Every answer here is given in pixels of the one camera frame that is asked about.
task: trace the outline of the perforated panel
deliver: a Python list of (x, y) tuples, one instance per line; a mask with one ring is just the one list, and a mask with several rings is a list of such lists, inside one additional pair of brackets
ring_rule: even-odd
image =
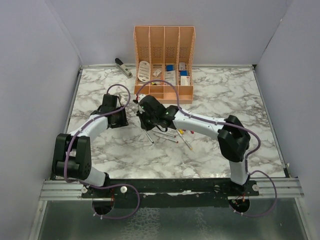
[(148, 46), (141, 46), (139, 48), (139, 57), (142, 59), (149, 58), (149, 47)]
[(179, 58), (180, 59), (186, 59), (189, 58), (188, 56), (188, 47), (187, 46), (181, 46), (179, 49)]
[(162, 46), (154, 46), (152, 48), (152, 56), (155, 59), (160, 59), (162, 56)]
[(174, 46), (167, 46), (165, 48), (165, 58), (166, 59), (173, 59), (175, 58), (176, 48)]

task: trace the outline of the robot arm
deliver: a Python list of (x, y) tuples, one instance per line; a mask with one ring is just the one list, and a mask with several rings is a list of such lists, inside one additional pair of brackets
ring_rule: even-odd
[(64, 176), (66, 152), (69, 143), (78, 130), (83, 129), (72, 144), (72, 152), (67, 163), (67, 176), (90, 185), (107, 186), (110, 180), (109, 175), (92, 167), (90, 142), (94, 141), (99, 134), (108, 128), (114, 129), (128, 125), (124, 109), (108, 116), (99, 117), (120, 107), (119, 96), (105, 94), (102, 105), (91, 113), (89, 119), (80, 128), (68, 134), (59, 134), (55, 140), (52, 173), (56, 176)]
[[(149, 131), (154, 127), (170, 129), (184, 129), (194, 131), (218, 140), (222, 155), (229, 160), (232, 182), (244, 185), (249, 180), (246, 171), (245, 153), (249, 148), (250, 135), (235, 127), (222, 124), (207, 123), (184, 115), (177, 106), (165, 108), (151, 95), (141, 95), (138, 98), (138, 117), (141, 121), (141, 128)], [(212, 118), (199, 114), (188, 114), (214, 122), (230, 123), (243, 127), (237, 117), (230, 115), (225, 118)]]

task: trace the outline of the wooden box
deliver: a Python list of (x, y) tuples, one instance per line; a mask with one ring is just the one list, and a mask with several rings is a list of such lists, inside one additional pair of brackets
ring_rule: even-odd
[[(141, 61), (147, 61), (150, 64), (151, 80), (164, 80), (166, 65), (172, 64), (175, 70), (175, 89), (178, 91), (179, 102), (191, 104), (194, 98), (192, 63), (196, 38), (195, 28), (193, 26), (135, 26), (133, 38), (137, 73), (134, 93), (136, 94), (144, 84), (138, 79)], [(179, 63), (185, 63), (190, 76), (190, 85), (180, 85)], [(158, 77), (153, 76), (156, 69), (161, 70)], [(156, 82), (156, 85), (149, 83), (140, 93), (152, 95), (162, 104), (177, 103), (174, 89), (163, 82)]]

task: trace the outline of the table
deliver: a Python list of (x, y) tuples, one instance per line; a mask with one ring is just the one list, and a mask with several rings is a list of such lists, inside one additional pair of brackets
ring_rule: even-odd
[[(81, 75), (76, 92), (68, 132), (80, 127), (102, 103), (103, 95), (112, 84), (123, 84), (131, 90), (133, 99), (136, 69), (129, 67), (132, 78), (117, 68), (87, 68)], [(205, 116), (226, 118), (237, 116), (242, 124), (261, 138), (261, 148), (252, 154), (248, 169), (261, 170), (272, 177), (284, 177), (283, 164), (269, 124), (253, 69), (199, 67), (192, 70), (194, 100), (183, 108)], [(122, 103), (127, 93), (114, 87), (111, 94), (120, 94)], [(152, 145), (140, 128), (137, 105), (126, 108), (129, 126), (108, 129), (91, 143), (92, 165), (111, 178), (227, 178), (229, 162), (221, 155), (217, 141), (200, 134), (185, 133), (190, 150), (180, 140), (178, 144), (158, 138), (150, 131)], [(254, 137), (250, 149), (257, 145)]]

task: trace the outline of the cable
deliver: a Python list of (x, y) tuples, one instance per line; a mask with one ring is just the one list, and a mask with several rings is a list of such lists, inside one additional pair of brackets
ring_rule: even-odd
[[(111, 88), (115, 87), (115, 86), (123, 87), (123, 88), (127, 91), (127, 93), (128, 93), (128, 100), (127, 100), (126, 104), (123, 105), (122, 107), (120, 107), (119, 109), (117, 109), (117, 110), (115, 110), (115, 111), (111, 111), (111, 112), (105, 113), (105, 114), (101, 114), (101, 115), (96, 116), (96, 117), (94, 117), (93, 119), (89, 120), (88, 122), (86, 122), (86, 123), (72, 136), (71, 141), (70, 141), (69, 146), (68, 146), (68, 149), (67, 149), (67, 151), (66, 151), (65, 162), (64, 162), (64, 169), (63, 169), (63, 177), (64, 177), (64, 180), (65, 180), (67, 183), (72, 183), (72, 182), (77, 181), (77, 180), (69, 180), (69, 179), (68, 179), (68, 176), (67, 176), (69, 156), (70, 156), (70, 152), (71, 152), (71, 149), (72, 149), (72, 145), (74, 144), (74, 141), (75, 141), (76, 137), (77, 137), (84, 129), (86, 129), (86, 127), (89, 126), (93, 121), (95, 121), (95, 120), (97, 120), (97, 119), (99, 119), (99, 118), (102, 118), (102, 117), (109, 116), (109, 115), (111, 115), (111, 114), (118, 113), (118, 112), (122, 111), (123, 109), (125, 109), (125, 108), (129, 105), (129, 103), (130, 103), (130, 99), (131, 99), (130, 91), (129, 91), (129, 89), (128, 89), (126, 86), (124, 86), (124, 85), (122, 85), (122, 84), (118, 84), (118, 83), (117, 83), (117, 84), (111, 85), (111, 86), (107, 89), (106, 93), (108, 94), (108, 93), (109, 93), (109, 90), (110, 90)], [(130, 214), (125, 215), (125, 216), (119, 216), (119, 217), (111, 217), (111, 216), (104, 216), (104, 215), (102, 215), (102, 216), (100, 216), (100, 217), (102, 217), (102, 218), (105, 218), (105, 219), (114, 219), (114, 220), (125, 219), (125, 218), (128, 218), (128, 217), (132, 216), (133, 214), (135, 214), (136, 211), (137, 211), (138, 208), (139, 208), (139, 205), (140, 205), (139, 192), (138, 192), (138, 190), (137, 190), (134, 186), (132, 186), (132, 185), (130, 185), (130, 184), (125, 184), (125, 183), (123, 183), (123, 184), (116, 184), (116, 185), (111, 185), (111, 186), (95, 186), (95, 185), (90, 185), (90, 186), (91, 186), (92, 188), (95, 188), (95, 189), (111, 189), (111, 188), (116, 188), (116, 187), (127, 186), (127, 187), (132, 188), (132, 189), (135, 191), (136, 195), (137, 195), (137, 200), (138, 200), (137, 205), (136, 205), (135, 209), (134, 209)]]
[(255, 214), (255, 215), (239, 212), (239, 211), (235, 210), (231, 205), (229, 205), (229, 207), (233, 210), (234, 213), (239, 214), (239, 215), (244, 216), (244, 217), (248, 217), (248, 218), (259, 218), (259, 217), (263, 217), (263, 216), (269, 214), (270, 212), (272, 212), (275, 209), (275, 207), (277, 205), (277, 202), (278, 202), (278, 192), (277, 192), (277, 188), (276, 188), (275, 182), (272, 180), (272, 178), (269, 175), (267, 175), (266, 173), (264, 173), (263, 171), (260, 171), (260, 170), (253, 171), (250, 174), (250, 176), (255, 174), (255, 173), (261, 173), (261, 174), (265, 175), (270, 180), (270, 182), (272, 183), (272, 186), (273, 186), (273, 189), (274, 189), (274, 202), (273, 202), (272, 206), (267, 211), (265, 211), (263, 213), (260, 213), (260, 214)]
[(275, 185), (274, 181), (271, 179), (271, 177), (269, 177), (269, 176), (268, 176), (266, 173), (264, 173), (263, 171), (255, 170), (255, 171), (253, 171), (252, 173), (249, 173), (249, 172), (248, 172), (248, 157), (249, 157), (251, 154), (253, 154), (254, 152), (256, 152), (256, 151), (260, 148), (260, 146), (261, 146), (261, 140), (260, 140), (259, 136), (258, 136), (257, 134), (255, 134), (253, 131), (251, 131), (250, 129), (247, 129), (247, 128), (242, 127), (242, 126), (238, 126), (238, 125), (235, 125), (235, 124), (232, 124), (232, 123), (227, 123), (227, 122), (221, 122), (221, 121), (216, 122), (216, 121), (204, 119), (204, 118), (202, 118), (202, 117), (194, 116), (194, 115), (192, 115), (192, 114), (189, 114), (189, 113), (185, 112), (185, 111), (180, 107), (179, 94), (178, 94), (176, 88), (175, 88), (170, 82), (167, 82), (167, 81), (165, 81), (165, 80), (151, 80), (151, 81), (145, 82), (145, 83), (140, 87), (140, 89), (138, 90), (138, 92), (136, 93), (136, 99), (137, 99), (137, 100), (138, 100), (138, 94), (140, 93), (140, 91), (142, 90), (142, 88), (144, 88), (144, 87), (145, 87), (146, 85), (148, 85), (149, 83), (153, 83), (153, 82), (166, 83), (166, 84), (170, 85), (170, 86), (173, 88), (173, 90), (174, 90), (174, 92), (175, 92), (175, 95), (176, 95), (176, 105), (177, 105), (178, 109), (180, 110), (180, 112), (182, 112), (185, 116), (188, 116), (189, 118), (197, 119), (197, 120), (200, 120), (200, 121), (203, 121), (203, 122), (206, 122), (206, 123), (210, 123), (210, 124), (215, 124), (215, 125), (219, 124), (219, 125), (225, 125), (225, 126), (234, 127), (234, 128), (237, 128), (237, 129), (240, 129), (240, 130), (243, 130), (243, 131), (246, 131), (246, 132), (252, 134), (252, 135), (257, 139), (258, 145), (257, 145), (253, 150), (251, 150), (250, 152), (248, 152), (248, 153), (245, 155), (245, 157), (244, 157), (245, 171), (246, 171), (246, 173), (249, 174), (249, 176), (251, 176), (251, 175), (253, 175), (253, 174), (255, 174), (255, 173), (261, 173), (261, 174), (265, 175), (265, 176), (271, 181), (271, 183), (272, 183), (272, 185), (273, 185), (273, 188), (274, 188), (274, 195), (275, 195), (275, 197), (274, 197), (274, 203), (273, 203), (273, 205), (271, 206), (271, 208), (270, 208), (269, 210), (267, 210), (267, 211), (264, 212), (264, 213), (257, 214), (257, 215), (243, 214), (243, 213), (241, 213), (241, 212), (238, 212), (238, 211), (234, 210), (231, 206), (230, 206), (230, 207), (234, 210), (235, 213), (238, 213), (238, 214), (240, 214), (240, 215), (242, 215), (242, 216), (246, 216), (246, 217), (249, 217), (249, 218), (262, 217), (262, 216), (265, 216), (265, 215), (267, 215), (268, 213), (270, 213), (270, 212), (276, 207), (276, 204), (277, 204), (277, 201), (278, 201), (278, 194), (277, 194), (277, 189), (276, 189), (276, 185)]

